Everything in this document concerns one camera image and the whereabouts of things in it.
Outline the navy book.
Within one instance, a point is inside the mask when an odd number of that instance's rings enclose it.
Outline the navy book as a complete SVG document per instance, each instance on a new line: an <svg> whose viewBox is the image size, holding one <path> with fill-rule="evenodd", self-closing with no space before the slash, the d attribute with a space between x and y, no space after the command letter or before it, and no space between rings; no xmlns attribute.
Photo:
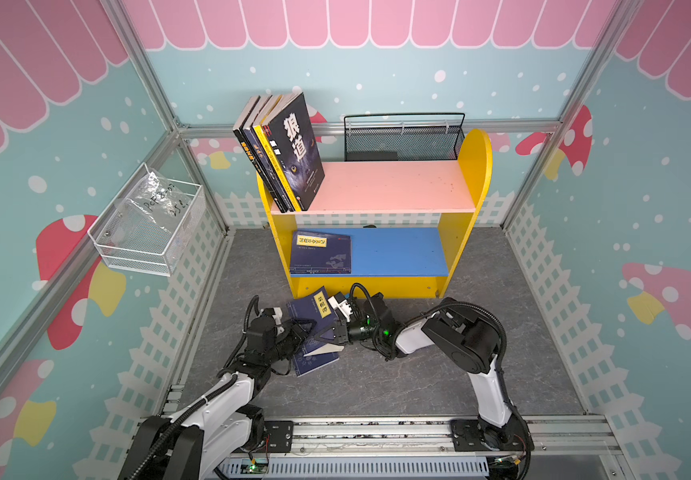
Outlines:
<svg viewBox="0 0 691 480"><path fill-rule="evenodd" d="M293 236L291 274L351 274L351 237L297 231Z"/></svg>
<svg viewBox="0 0 691 480"><path fill-rule="evenodd" d="M312 356L303 356L298 353L293 357L293 366L298 377L307 375L325 366L337 362L340 359L338 352L324 353Z"/></svg>
<svg viewBox="0 0 691 480"><path fill-rule="evenodd" d="M301 356L313 357L322 354L340 353L343 345L334 343L333 327L339 320L337 313L329 304L325 288L320 288L311 295L288 303L288 311L295 320L314 322L311 333L305 340Z"/></svg>

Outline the black Murphy's law book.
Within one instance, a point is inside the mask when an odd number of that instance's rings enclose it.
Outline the black Murphy's law book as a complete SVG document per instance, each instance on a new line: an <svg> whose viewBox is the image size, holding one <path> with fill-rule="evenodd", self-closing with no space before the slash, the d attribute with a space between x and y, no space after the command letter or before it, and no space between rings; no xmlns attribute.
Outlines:
<svg viewBox="0 0 691 480"><path fill-rule="evenodd" d="M270 160L267 158L265 148L263 148L253 128L253 123L271 99L271 95L251 97L233 127L233 134L263 180L263 184L271 194L277 208L282 213L287 213L289 211L288 202L285 195L281 194L281 184Z"/></svg>

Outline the yellow cartoon boy book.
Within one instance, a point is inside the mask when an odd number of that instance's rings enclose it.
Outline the yellow cartoon boy book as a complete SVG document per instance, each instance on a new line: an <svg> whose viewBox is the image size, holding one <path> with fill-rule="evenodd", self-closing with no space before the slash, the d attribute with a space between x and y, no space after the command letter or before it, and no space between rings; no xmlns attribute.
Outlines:
<svg viewBox="0 0 691 480"><path fill-rule="evenodd" d="M279 100L275 100L272 107L269 107L267 111L261 114L261 118L255 124L255 130L260 136L261 142L269 156L269 160L271 160L277 172L277 176L281 181L285 194L287 194L287 198L293 205L291 213L296 213L302 211L302 206L299 200L297 200L297 197L295 196L292 186L287 178L284 170L282 152L276 140L272 136L270 123L297 97L297 94L290 93L280 96L281 98Z"/></svg>

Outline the black wolf book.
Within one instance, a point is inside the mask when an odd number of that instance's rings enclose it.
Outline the black wolf book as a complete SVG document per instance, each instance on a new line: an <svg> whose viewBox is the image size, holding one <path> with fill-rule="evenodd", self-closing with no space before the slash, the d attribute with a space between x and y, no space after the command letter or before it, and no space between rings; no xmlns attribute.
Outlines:
<svg viewBox="0 0 691 480"><path fill-rule="evenodd" d="M271 132L283 156L284 170L302 211L308 211L326 178L308 104L303 92L271 121Z"/></svg>

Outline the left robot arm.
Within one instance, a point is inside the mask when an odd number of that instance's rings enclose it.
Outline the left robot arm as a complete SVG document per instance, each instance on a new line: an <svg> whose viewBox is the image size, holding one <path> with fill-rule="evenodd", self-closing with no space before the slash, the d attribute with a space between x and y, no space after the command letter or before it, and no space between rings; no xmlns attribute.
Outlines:
<svg viewBox="0 0 691 480"><path fill-rule="evenodd" d="M237 450L249 458L271 451L263 409L251 401L291 362L313 333L314 320L283 321L269 309L245 320L243 335L218 382L189 406L146 419L119 474L121 479L204 479Z"/></svg>

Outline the purple old man book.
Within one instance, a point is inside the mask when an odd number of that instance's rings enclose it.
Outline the purple old man book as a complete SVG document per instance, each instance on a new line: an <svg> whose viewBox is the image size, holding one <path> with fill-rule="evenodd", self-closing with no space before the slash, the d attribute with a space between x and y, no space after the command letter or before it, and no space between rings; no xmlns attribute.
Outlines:
<svg viewBox="0 0 691 480"><path fill-rule="evenodd" d="M243 132L252 150L252 159L255 162L255 166L259 169L259 174L269 194L271 194L277 208L279 208L282 213L287 213L292 211L293 205L287 198L287 194L285 194L283 190L277 172L271 160L269 160L269 156L261 142L260 136L255 130L255 124L261 118L261 114L267 111L269 107L272 107L274 101L280 98L281 96L279 95L258 96L255 105L244 121Z"/></svg>

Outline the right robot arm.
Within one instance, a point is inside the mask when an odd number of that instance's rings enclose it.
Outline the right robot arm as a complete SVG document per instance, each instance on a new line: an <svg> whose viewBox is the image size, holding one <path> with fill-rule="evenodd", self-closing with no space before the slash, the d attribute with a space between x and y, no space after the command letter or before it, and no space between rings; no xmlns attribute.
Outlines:
<svg viewBox="0 0 691 480"><path fill-rule="evenodd" d="M457 451L533 451L527 421L509 398L503 378L507 334L499 319L469 302L445 298L419 316L399 322L381 296L364 302L330 299L338 319L317 334L323 342L345 346L361 343L387 361L435 347L465 371L477 399L477 419L453 420Z"/></svg>

